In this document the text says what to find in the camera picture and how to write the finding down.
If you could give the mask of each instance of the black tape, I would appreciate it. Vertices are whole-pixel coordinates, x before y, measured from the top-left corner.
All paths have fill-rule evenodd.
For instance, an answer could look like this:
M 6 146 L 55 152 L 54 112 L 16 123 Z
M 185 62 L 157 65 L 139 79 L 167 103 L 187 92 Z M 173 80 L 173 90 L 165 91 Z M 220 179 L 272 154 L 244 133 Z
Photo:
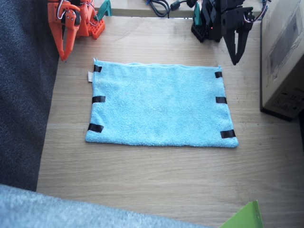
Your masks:
M 93 96 L 92 103 L 103 103 L 105 102 L 105 96 Z
M 95 72 L 99 72 L 100 73 L 102 68 L 103 68 L 102 66 L 94 65 L 94 71 Z
M 215 72 L 215 77 L 216 78 L 223 77 L 222 72 L 220 72 L 220 71 Z
M 236 134 L 234 133 L 234 130 L 222 131 L 222 132 L 220 132 L 220 135 L 222 136 L 222 139 L 233 138 L 236 136 Z
M 94 124 L 94 123 L 90 123 L 89 128 L 87 130 L 101 133 L 103 131 L 103 128 L 104 127 L 102 125 L 97 125 L 97 124 Z
M 227 104 L 227 99 L 224 96 L 216 96 L 215 100 L 219 104 Z

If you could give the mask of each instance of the black cable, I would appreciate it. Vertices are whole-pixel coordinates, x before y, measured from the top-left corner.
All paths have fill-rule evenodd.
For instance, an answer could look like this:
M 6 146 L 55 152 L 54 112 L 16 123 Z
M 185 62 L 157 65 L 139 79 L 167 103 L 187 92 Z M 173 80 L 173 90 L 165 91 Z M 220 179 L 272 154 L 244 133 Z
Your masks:
M 160 18 L 164 18 L 166 16 L 168 16 L 168 18 L 169 18 L 170 11 L 174 11 L 174 10 L 178 9 L 180 7 L 180 4 L 183 2 L 186 2 L 186 0 L 183 0 L 183 1 L 177 0 L 176 2 L 171 4 L 171 6 L 169 6 L 169 4 L 166 0 L 148 0 L 147 1 L 147 3 L 150 4 L 150 6 L 152 7 L 152 10 L 154 11 L 154 13 Z M 154 4 L 162 5 L 165 8 L 165 12 L 160 12 L 158 9 L 156 9 Z

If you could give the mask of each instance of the green paper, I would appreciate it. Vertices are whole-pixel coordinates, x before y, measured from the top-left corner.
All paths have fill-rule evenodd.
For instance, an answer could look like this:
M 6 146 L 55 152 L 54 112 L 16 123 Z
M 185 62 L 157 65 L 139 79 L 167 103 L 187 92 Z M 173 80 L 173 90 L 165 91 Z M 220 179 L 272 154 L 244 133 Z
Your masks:
M 193 20 L 195 21 L 195 25 L 202 25 L 199 10 L 200 10 L 200 5 L 198 3 L 195 3 L 194 15 L 193 15 Z
M 220 228 L 264 228 L 257 201 L 248 203 Z
M 112 8 L 111 8 L 111 2 L 110 0 L 105 0 L 101 7 L 99 8 L 97 12 L 98 20 L 101 21 L 101 19 L 106 16 L 112 16 Z

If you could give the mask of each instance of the wire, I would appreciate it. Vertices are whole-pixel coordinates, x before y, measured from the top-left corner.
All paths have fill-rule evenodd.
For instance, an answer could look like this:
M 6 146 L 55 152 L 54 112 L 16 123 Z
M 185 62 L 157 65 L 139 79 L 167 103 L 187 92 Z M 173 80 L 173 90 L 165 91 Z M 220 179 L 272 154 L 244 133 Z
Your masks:
M 254 22 L 256 22 L 257 20 L 259 20 L 261 18 L 262 15 L 264 15 L 266 9 L 267 9 L 267 0 L 263 0 L 263 8 L 262 8 L 261 13 L 253 21 L 247 20 L 246 17 L 245 17 L 245 15 L 244 15 L 244 21 L 246 23 L 254 23 Z
M 63 10 L 61 16 L 59 16 L 59 11 L 60 11 L 60 8 L 61 8 L 61 5 L 62 5 L 63 1 L 67 1 L 67 0 L 60 0 L 60 2 L 58 3 L 57 11 L 56 11 L 56 16 L 60 20 L 62 19 L 64 13 L 66 12 L 65 10 Z
M 91 7 L 93 8 L 93 12 L 94 12 L 94 14 L 95 14 L 95 16 L 96 16 L 96 19 L 97 19 L 97 24 L 95 25 L 95 24 L 93 24 L 92 22 L 90 22 L 90 24 L 96 27 L 96 26 L 99 24 L 99 20 L 98 20 L 98 16 L 97 16 L 97 14 L 96 14 L 96 11 L 95 11 L 95 9 L 94 9 L 94 6 L 92 5 L 92 2 L 93 2 L 93 0 L 91 0 L 90 3 L 82 2 L 81 5 L 82 5 L 82 4 L 85 4 L 85 5 L 87 5 L 88 7 L 91 6 Z
M 160 12 L 158 9 L 156 9 L 156 7 L 154 6 L 154 4 L 160 4 L 165 8 L 165 12 Z M 160 17 L 160 18 L 164 18 L 166 16 L 168 16 L 169 18 L 169 13 L 171 12 L 171 7 L 169 6 L 168 2 L 166 0 L 147 0 L 147 4 L 150 4 L 150 6 L 152 7 L 154 13 Z

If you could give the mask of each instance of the gray carpet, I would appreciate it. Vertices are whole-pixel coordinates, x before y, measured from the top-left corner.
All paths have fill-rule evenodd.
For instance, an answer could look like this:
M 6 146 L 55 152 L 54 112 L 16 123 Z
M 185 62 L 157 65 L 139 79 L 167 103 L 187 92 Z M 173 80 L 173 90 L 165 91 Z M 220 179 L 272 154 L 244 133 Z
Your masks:
M 1 3 L 0 183 L 36 190 L 59 55 L 46 0 Z

